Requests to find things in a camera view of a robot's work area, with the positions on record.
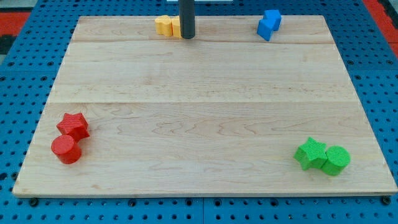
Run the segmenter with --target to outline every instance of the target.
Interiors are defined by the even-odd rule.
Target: wood grain
[[[154,17],[81,17],[14,194],[397,192],[323,17],[284,16],[271,42],[259,18],[197,17],[187,41],[156,35]],[[90,137],[67,166],[49,147],[63,114],[79,112]],[[302,171],[293,154],[308,136],[345,147],[351,164],[336,177]]]

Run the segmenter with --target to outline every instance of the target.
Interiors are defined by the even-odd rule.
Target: green star block
[[[341,146],[332,146],[327,152],[328,160],[321,170],[328,175],[338,175],[350,162],[347,150]]]
[[[317,142],[309,137],[305,144],[298,147],[294,154],[294,159],[301,164],[303,170],[309,168],[320,169],[328,159],[325,154],[325,149],[325,143]]]

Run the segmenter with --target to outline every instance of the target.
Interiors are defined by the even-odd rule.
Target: red surface
[[[51,150],[64,164],[72,164],[81,156],[80,147],[69,135],[61,135],[54,139]]]
[[[0,12],[0,36],[17,36],[29,15],[30,12]]]
[[[71,136],[76,142],[83,138],[87,138],[90,134],[87,131],[88,123],[82,113],[63,115],[62,121],[57,124],[61,134]]]
[[[386,14],[383,5],[378,3],[377,0],[363,0],[363,3],[365,3],[365,6],[376,21],[380,31],[398,57],[398,29],[392,25],[392,20]]]

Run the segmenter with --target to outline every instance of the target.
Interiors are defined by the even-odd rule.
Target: black pole
[[[180,8],[181,36],[191,39],[195,36],[195,0],[178,0]]]

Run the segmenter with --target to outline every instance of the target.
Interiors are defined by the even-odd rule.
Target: yellow block
[[[180,16],[176,16],[172,19],[173,24],[173,36],[181,38],[181,28],[180,28]]]
[[[155,19],[156,33],[163,34],[166,37],[173,35],[172,21],[169,16],[159,16]]]

